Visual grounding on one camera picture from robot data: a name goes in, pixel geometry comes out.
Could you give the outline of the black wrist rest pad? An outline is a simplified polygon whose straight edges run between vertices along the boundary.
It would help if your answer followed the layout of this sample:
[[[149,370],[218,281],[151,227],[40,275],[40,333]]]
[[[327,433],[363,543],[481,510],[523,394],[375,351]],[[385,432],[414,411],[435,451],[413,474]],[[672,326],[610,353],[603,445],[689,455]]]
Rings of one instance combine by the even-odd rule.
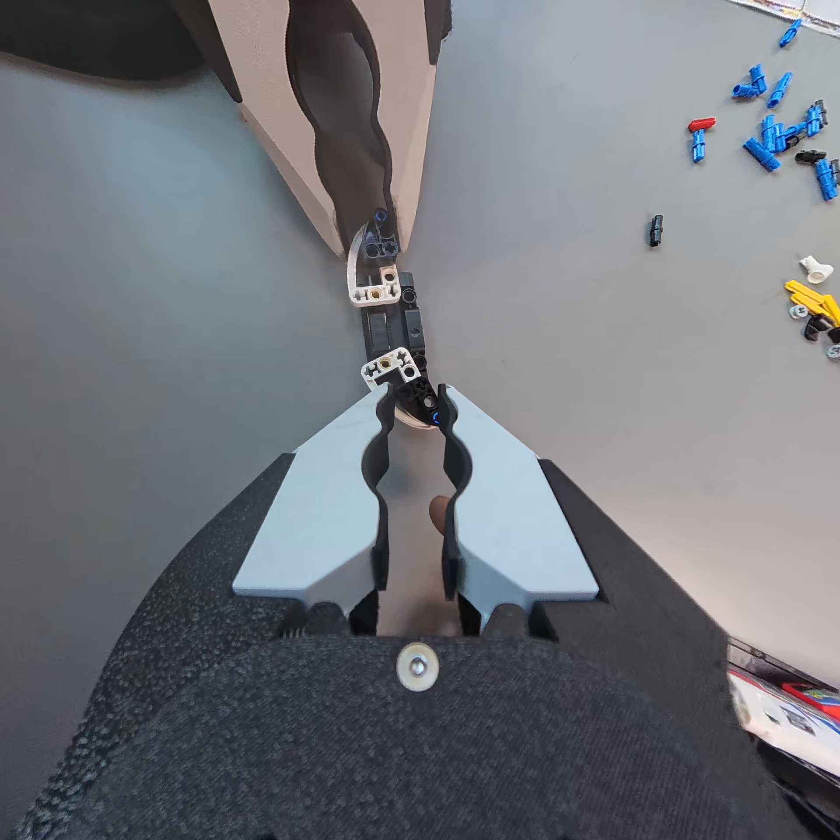
[[[1,50],[119,81],[161,81],[205,64],[165,1],[2,1]]]

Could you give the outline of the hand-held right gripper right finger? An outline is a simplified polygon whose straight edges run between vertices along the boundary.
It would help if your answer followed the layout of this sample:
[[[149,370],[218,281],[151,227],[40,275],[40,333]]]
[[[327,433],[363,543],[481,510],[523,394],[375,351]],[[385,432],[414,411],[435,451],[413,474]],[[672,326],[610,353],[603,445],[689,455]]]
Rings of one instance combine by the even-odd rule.
[[[600,586],[540,458],[452,385],[438,388],[444,472],[444,592],[466,634],[504,605],[591,602]]]

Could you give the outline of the pile of blue connector pins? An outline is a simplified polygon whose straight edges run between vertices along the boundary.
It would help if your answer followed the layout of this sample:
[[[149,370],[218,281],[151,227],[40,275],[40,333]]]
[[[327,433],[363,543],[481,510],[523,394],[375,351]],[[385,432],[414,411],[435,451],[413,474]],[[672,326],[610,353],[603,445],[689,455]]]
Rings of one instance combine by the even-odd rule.
[[[769,85],[762,65],[758,64],[749,68],[745,81],[733,87],[732,98],[764,98],[767,110],[759,124],[759,137],[747,140],[743,148],[770,173],[780,168],[782,154],[795,151],[795,162],[813,169],[823,201],[834,202],[838,199],[838,159],[830,159],[826,152],[802,146],[805,140],[814,139],[828,127],[829,114],[825,101],[821,98],[814,100],[798,122],[783,123],[774,116],[792,79],[793,72],[786,71]]]

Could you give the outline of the cluster of small mixed bricks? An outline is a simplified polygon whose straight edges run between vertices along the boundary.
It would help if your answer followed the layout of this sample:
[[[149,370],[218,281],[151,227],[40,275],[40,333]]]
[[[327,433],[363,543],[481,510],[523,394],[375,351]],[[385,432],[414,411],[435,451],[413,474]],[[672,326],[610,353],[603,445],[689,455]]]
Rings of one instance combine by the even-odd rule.
[[[808,284],[804,272],[802,280],[786,280],[783,289],[789,298],[788,314],[801,324],[803,340],[821,346],[825,357],[838,364],[838,299],[831,292],[821,290],[821,285]]]

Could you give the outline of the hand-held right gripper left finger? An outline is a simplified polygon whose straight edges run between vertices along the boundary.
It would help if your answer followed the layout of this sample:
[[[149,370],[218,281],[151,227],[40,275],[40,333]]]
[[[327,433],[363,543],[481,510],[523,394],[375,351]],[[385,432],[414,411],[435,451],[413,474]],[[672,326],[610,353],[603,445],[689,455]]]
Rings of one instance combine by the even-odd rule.
[[[354,632],[375,632],[389,575],[389,468],[396,389],[377,385],[290,456],[233,581],[241,596],[331,603]]]

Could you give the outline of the black white brick bumper assembly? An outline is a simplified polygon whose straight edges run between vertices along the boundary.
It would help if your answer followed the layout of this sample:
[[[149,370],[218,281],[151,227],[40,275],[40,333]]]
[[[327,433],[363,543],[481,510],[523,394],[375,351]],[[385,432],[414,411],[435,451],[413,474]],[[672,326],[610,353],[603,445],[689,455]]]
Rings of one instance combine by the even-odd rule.
[[[366,362],[361,376],[370,391],[391,385],[395,417],[417,428],[438,425],[437,394],[428,378],[424,324],[413,275],[400,271],[394,215],[377,207],[350,244],[346,285],[359,312]]]

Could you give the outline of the holographic sticker sheet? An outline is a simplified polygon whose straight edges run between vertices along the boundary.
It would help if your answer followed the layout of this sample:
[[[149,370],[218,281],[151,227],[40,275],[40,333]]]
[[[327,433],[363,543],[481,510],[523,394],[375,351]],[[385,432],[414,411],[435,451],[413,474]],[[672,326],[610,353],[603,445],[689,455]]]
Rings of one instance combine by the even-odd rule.
[[[802,26],[839,38],[839,1],[731,1],[744,7],[783,18],[800,19]]]

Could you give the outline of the grey desk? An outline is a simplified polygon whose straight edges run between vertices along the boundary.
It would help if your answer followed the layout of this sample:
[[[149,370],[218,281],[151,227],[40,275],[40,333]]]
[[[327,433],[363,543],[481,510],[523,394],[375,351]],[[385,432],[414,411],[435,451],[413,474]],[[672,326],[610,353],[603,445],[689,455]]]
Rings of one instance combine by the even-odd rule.
[[[762,63],[838,157],[838,40],[730,2],[459,2],[403,265],[436,382],[732,636],[838,685],[838,364],[784,280],[838,204],[742,149]],[[691,120],[716,117],[690,133]],[[654,215],[661,246],[648,246]],[[166,565],[365,392],[343,265],[210,71],[2,59],[2,837]]]

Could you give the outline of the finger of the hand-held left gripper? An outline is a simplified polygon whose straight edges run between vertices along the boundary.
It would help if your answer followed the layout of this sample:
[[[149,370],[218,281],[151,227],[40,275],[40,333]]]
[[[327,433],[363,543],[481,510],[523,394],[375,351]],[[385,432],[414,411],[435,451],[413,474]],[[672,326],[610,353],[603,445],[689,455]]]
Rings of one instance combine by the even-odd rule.
[[[417,215],[440,54],[440,2],[353,1],[373,76],[374,136],[383,195],[407,250]]]
[[[241,95],[239,110],[326,245],[345,255],[335,206],[323,186],[315,133],[287,65],[288,1],[209,3]]]

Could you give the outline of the toy brick race car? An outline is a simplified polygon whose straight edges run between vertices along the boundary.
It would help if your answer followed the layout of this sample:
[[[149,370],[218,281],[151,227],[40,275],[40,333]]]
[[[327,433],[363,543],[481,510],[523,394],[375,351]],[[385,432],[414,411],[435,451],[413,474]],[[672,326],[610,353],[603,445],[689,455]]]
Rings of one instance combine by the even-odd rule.
[[[799,822],[839,838],[839,694],[775,686],[728,664],[731,697],[765,767]]]

